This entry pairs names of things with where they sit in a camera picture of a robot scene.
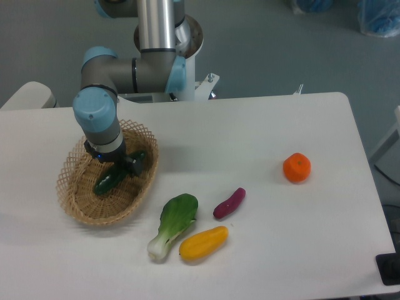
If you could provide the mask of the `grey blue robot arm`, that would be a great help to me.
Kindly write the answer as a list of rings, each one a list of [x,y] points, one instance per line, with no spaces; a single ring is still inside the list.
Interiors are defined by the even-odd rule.
[[[118,94],[174,94],[186,87],[185,58],[178,55],[176,31],[186,22],[184,1],[95,1],[105,18],[138,18],[139,58],[119,59],[109,48],[88,49],[81,67],[81,90],[72,108],[86,151],[100,163],[114,163],[139,176],[143,164],[129,157],[117,116]]]

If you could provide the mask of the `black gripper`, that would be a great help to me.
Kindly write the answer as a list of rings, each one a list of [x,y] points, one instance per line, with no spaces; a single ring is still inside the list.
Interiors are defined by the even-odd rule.
[[[142,155],[131,157],[127,156],[126,143],[124,140],[117,141],[116,146],[114,142],[109,144],[112,150],[104,150],[105,145],[92,146],[88,140],[84,142],[86,152],[93,158],[97,159],[100,163],[122,163],[123,168],[131,176],[139,177],[143,172],[143,159]]]

